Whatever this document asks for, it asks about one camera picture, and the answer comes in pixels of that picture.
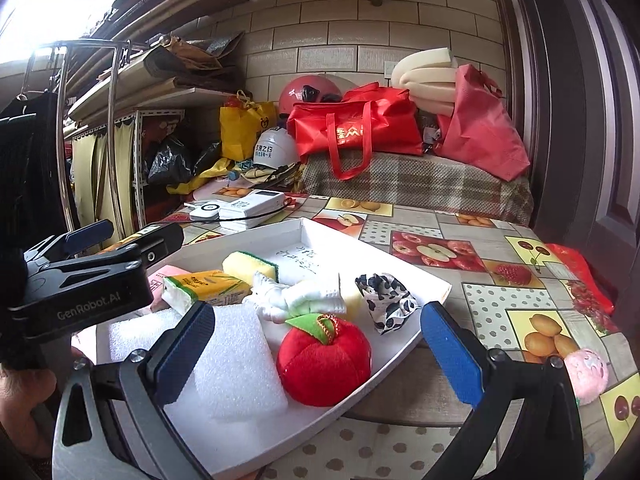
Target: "yellow sponge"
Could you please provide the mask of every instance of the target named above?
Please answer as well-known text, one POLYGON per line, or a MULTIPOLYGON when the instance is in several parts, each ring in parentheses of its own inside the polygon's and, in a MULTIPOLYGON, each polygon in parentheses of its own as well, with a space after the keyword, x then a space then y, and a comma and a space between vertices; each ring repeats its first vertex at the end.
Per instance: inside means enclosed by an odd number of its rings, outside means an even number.
POLYGON ((243 251, 236 251, 227 256, 222 262, 222 270, 225 271, 225 274, 238 278, 251 286, 254 285, 256 272, 261 272, 268 278, 278 281, 278 266, 276 264, 243 251))
POLYGON ((343 317, 347 321, 356 319, 360 309, 367 306, 367 302, 362 297, 362 293, 356 285, 355 280, 353 278, 350 280, 345 279, 342 274, 340 274, 340 295, 347 307, 347 313, 340 317, 343 317))

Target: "black and white cloth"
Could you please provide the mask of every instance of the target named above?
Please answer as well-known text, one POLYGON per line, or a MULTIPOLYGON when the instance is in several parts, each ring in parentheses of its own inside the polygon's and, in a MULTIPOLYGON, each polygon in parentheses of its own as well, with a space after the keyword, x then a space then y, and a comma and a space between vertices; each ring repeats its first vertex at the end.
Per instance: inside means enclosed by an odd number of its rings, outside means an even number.
POLYGON ((416 299, 391 274, 363 274, 356 278, 356 285, 381 334, 398 330, 418 308, 416 299))

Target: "plaid blanket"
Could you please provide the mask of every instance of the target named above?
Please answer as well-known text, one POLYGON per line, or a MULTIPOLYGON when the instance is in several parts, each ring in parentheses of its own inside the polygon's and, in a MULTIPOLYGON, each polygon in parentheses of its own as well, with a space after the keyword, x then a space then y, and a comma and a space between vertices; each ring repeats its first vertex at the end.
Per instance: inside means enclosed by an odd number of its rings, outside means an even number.
MULTIPOLYGON (((341 150, 343 169, 362 161, 362 152, 341 150)), ((334 177, 327 153, 309 156, 301 192, 375 200, 396 205, 483 216, 528 225, 533 211, 529 181, 505 182, 473 166, 434 155, 373 153, 371 165, 346 182, 334 177)))

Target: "white tray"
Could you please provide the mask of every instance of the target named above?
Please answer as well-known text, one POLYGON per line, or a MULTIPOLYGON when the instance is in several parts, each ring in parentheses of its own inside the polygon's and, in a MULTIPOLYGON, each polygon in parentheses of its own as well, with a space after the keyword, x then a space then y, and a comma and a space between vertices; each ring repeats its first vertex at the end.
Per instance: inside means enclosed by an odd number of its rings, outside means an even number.
MULTIPOLYGON (((150 267, 148 273, 171 264, 190 272, 221 269, 222 260, 233 251, 247 251, 274 261, 280 267, 280 281, 294 282, 312 276, 315 270, 340 272, 343 279, 354 280, 361 274, 388 272, 400 280, 420 304, 444 303, 451 285, 364 242, 308 219, 295 219, 238 234, 226 235, 189 245, 150 267), (312 250, 311 258, 296 248, 312 250)), ((306 442, 326 428, 354 404, 366 396, 420 341, 420 315, 415 312, 395 332, 380 335, 374 328, 367 309, 361 309, 354 320, 369 339, 372 349, 371 378, 332 408, 303 406, 289 398, 283 414, 246 422, 213 420, 196 408, 196 393, 188 383, 175 404, 165 408, 176 430, 202 465, 216 480, 231 480, 256 470, 306 442)), ((288 325, 262 322, 271 351, 277 352, 288 325)), ((105 362, 104 340, 98 329, 98 361, 105 362)), ((142 443, 132 430, 122 406, 117 410, 132 451, 139 464, 154 473, 142 443)))

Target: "red plastic bag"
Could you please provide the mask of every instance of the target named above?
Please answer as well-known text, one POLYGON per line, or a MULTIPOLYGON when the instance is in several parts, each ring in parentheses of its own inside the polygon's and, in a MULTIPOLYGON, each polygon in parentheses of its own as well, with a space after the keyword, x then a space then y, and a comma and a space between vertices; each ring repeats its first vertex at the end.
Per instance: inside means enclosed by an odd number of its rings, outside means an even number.
POLYGON ((500 97, 502 92, 485 73, 470 64, 461 66, 453 116, 438 115, 442 140, 434 153, 507 181, 523 174, 529 158, 500 97))
POLYGON ((584 283, 589 291, 587 294, 583 293, 581 297, 574 298, 576 310, 593 310, 596 308, 609 316, 613 314, 613 303, 601 293, 584 257, 578 251, 569 247, 557 244, 546 244, 546 246, 584 283))
POLYGON ((287 130, 300 156, 329 151, 334 175, 349 180, 369 167, 371 152, 422 154, 422 136, 409 92, 370 83, 348 91, 340 103, 296 103, 287 130), (343 172, 341 148, 362 149, 362 164, 343 172))

